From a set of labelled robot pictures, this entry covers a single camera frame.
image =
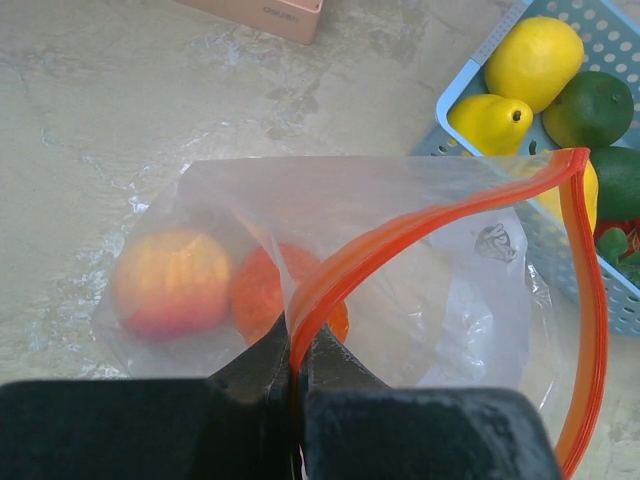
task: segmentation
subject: tomato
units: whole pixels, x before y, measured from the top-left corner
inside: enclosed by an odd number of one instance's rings
[[[279,246],[291,278],[298,283],[320,264],[315,256],[295,245]],[[253,345],[271,330],[283,310],[280,272],[260,247],[247,255],[231,281],[231,311],[236,327],[245,341]],[[344,302],[331,312],[327,323],[338,340],[344,342],[349,332]]]

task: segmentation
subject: ziplock bag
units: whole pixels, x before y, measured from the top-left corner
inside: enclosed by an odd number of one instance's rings
[[[540,256],[527,260],[531,229],[518,212],[559,186],[581,298],[557,442],[569,475],[606,368],[606,296],[582,190],[588,153],[195,163],[142,215],[94,326],[132,376],[206,376],[285,308],[294,372],[327,323],[390,386],[521,389],[552,418],[560,319]],[[554,248],[537,233],[537,249]]]

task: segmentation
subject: red object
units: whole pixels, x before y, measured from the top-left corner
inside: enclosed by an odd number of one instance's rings
[[[283,243],[279,247],[291,277],[298,283],[320,264],[314,255],[295,245]],[[265,336],[284,310],[280,272],[264,248],[247,255],[233,277],[231,310],[238,331],[249,345]],[[328,324],[338,340],[344,342],[349,332],[344,302],[331,312]]]
[[[118,258],[114,310],[124,328],[154,340],[212,330],[227,318],[231,270],[226,250],[197,230],[143,237]]]

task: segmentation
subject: green fruit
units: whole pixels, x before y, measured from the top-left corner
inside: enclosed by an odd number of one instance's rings
[[[591,151],[598,175],[598,220],[627,221],[640,217],[640,151],[606,147]]]
[[[562,148],[602,148],[622,137],[633,119],[629,87],[604,72],[580,72],[542,112],[542,125]]]

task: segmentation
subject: orange zipper seal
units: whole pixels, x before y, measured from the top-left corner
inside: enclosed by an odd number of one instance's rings
[[[580,353],[573,396],[556,446],[570,478],[589,444],[602,405],[607,362],[608,312],[604,283],[590,234],[583,176],[589,150],[552,153],[533,178],[470,195],[450,206],[432,206],[396,217],[351,240],[327,258],[295,291],[289,307],[294,385],[304,357],[330,312],[378,268],[449,223],[522,202],[560,186],[560,198],[580,292]]]

